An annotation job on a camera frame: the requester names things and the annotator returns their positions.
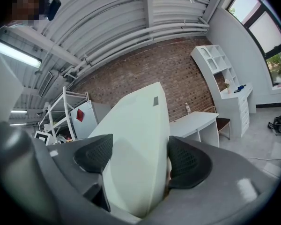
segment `white refrigerator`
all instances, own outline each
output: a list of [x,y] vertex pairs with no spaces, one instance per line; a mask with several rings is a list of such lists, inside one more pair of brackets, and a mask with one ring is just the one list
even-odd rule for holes
[[[83,112],[82,121],[76,118],[78,109]],[[77,139],[89,137],[110,110],[111,106],[109,104],[94,103],[92,101],[85,102],[73,109],[70,113]]]

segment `ceiling light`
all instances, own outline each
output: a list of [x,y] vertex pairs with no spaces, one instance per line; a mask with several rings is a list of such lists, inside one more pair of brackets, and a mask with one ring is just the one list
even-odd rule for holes
[[27,113],[26,110],[12,110],[11,113]]
[[17,48],[13,47],[12,45],[6,44],[2,41],[0,41],[0,53],[6,55],[8,57],[14,58],[18,61],[21,61],[23,63],[26,63],[35,68],[39,68],[42,63],[42,60],[35,58],[21,50],[18,50]]
[[27,123],[10,124],[10,126],[24,126],[24,125],[27,125]]

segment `black window frame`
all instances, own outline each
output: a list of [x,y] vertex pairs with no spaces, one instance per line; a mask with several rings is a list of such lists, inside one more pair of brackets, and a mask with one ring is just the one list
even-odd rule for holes
[[235,0],[231,0],[231,2],[229,3],[229,5],[227,6],[226,10],[246,29],[246,31],[250,34],[250,36],[252,37],[252,39],[254,40],[254,42],[256,43],[257,47],[259,48],[265,63],[266,63],[266,67],[267,70],[270,74],[271,77],[271,81],[272,81],[272,86],[274,86],[274,80],[272,77],[272,73],[268,67],[267,64],[267,59],[279,54],[281,52],[281,44],[274,47],[274,49],[272,49],[271,51],[265,53],[260,45],[260,43],[258,42],[258,40],[255,38],[255,36],[253,35],[253,33],[250,31],[250,27],[261,17],[261,15],[263,15],[264,12],[267,12],[269,14],[269,16],[271,17],[271,19],[274,21],[274,23],[276,24],[276,26],[278,27],[278,29],[281,32],[281,23],[277,20],[277,18],[273,15],[273,13],[270,11],[270,9],[264,5],[262,0],[258,0],[258,2],[260,3],[259,8],[252,14],[252,16],[244,23],[242,24],[241,21],[239,21],[229,10],[232,7],[232,4],[235,2]]

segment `ceiling vent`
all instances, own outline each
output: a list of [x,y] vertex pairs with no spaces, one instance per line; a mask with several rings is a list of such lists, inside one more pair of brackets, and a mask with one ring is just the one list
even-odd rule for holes
[[42,97],[42,95],[44,94],[49,82],[51,81],[51,79],[53,78],[52,73],[49,71],[48,74],[46,75],[41,87],[38,90],[38,94],[40,97]]

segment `floor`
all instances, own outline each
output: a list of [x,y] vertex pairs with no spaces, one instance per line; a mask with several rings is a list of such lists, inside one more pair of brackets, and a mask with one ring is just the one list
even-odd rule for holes
[[258,108],[257,113],[250,114],[250,127],[242,138],[231,139],[220,136],[220,147],[242,155],[268,175],[279,178],[281,175],[281,136],[276,136],[267,128],[268,122],[281,115],[281,107]]

